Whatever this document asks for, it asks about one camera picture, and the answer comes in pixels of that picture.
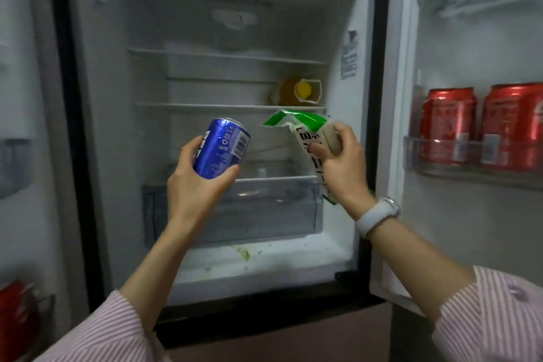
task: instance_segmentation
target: white watch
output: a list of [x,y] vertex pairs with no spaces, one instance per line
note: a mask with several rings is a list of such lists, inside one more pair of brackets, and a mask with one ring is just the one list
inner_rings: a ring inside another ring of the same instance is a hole
[[360,235],[365,238],[368,232],[384,219],[390,216],[398,217],[399,214],[400,206],[398,206],[398,204],[391,198],[382,197],[377,202],[377,205],[372,207],[355,222],[355,225],[360,232]]

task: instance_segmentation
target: striped shirt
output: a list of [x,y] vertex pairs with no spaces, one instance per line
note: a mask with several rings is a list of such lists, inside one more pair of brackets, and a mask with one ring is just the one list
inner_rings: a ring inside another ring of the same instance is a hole
[[[441,308],[433,340],[455,362],[543,360],[543,289],[516,276],[475,267],[477,282]],[[38,362],[166,362],[136,311],[114,291]]]

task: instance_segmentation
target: barcode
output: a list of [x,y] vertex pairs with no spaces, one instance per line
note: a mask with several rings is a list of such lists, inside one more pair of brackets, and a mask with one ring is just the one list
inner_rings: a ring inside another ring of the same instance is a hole
[[467,160],[467,133],[458,133],[456,143],[454,144],[454,153],[452,160],[455,162],[465,162]]
[[495,165],[498,159],[500,137],[497,134],[485,135],[481,151],[481,163]]
[[236,158],[242,159],[248,143],[249,137],[245,133],[240,131],[230,153],[232,153]]

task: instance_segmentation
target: blue soda can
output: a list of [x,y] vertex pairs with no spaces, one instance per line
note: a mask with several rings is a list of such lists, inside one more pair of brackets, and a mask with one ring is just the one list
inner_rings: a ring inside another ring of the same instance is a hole
[[244,126],[230,118],[213,119],[194,160],[194,170],[201,177],[213,179],[231,166],[239,165],[251,135]]

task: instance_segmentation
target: green and white package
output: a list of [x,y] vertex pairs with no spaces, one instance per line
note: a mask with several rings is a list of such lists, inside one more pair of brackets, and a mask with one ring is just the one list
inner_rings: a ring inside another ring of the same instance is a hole
[[316,157],[309,150],[311,142],[321,143],[326,146],[330,152],[337,156],[342,151],[342,143],[338,138],[337,132],[334,129],[333,123],[322,115],[315,113],[307,113],[304,111],[288,111],[282,109],[273,114],[266,122],[262,124],[264,127],[284,127],[288,126],[290,131],[297,139],[304,154],[306,155],[313,172],[324,185],[324,198],[330,203],[336,204],[326,180],[322,174],[322,160]]

